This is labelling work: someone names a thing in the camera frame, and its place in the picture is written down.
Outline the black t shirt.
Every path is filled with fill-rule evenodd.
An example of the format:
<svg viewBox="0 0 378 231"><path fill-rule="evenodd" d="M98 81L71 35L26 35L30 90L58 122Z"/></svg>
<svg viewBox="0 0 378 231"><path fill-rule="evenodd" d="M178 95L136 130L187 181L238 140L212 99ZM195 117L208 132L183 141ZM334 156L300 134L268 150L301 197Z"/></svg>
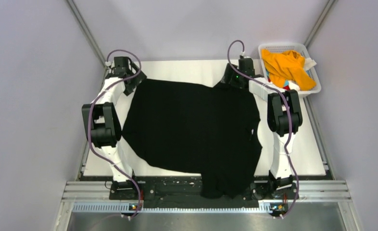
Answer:
<svg viewBox="0 0 378 231"><path fill-rule="evenodd" d="M147 79L136 88L123 138L150 166L198 173L205 188L234 197L254 178L259 123L247 90Z"/></svg>

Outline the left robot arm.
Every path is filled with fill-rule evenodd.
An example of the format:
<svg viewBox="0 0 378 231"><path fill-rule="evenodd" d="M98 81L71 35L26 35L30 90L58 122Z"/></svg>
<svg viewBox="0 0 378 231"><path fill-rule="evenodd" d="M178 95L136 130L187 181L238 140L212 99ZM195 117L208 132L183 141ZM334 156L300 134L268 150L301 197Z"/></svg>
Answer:
<svg viewBox="0 0 378 231"><path fill-rule="evenodd" d="M115 106L122 94L131 94L146 76L126 56L115 57L106 65L109 72L102 89L81 109L85 134L90 150L110 166L113 174L111 192L121 191L126 198L133 199L139 194L139 186L121 147L122 126Z"/></svg>

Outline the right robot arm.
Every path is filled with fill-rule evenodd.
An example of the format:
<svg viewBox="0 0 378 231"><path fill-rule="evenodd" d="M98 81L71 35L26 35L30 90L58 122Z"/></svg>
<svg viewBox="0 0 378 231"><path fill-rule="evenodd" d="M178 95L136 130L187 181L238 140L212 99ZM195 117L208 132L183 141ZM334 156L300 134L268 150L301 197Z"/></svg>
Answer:
<svg viewBox="0 0 378 231"><path fill-rule="evenodd" d="M290 155L295 135L303 122L298 92L281 90L256 75L252 58L246 56L240 56L237 65L228 62L222 80L248 90L267 103L267 124L274 137L267 192L273 198L280 198L292 187L297 176Z"/></svg>

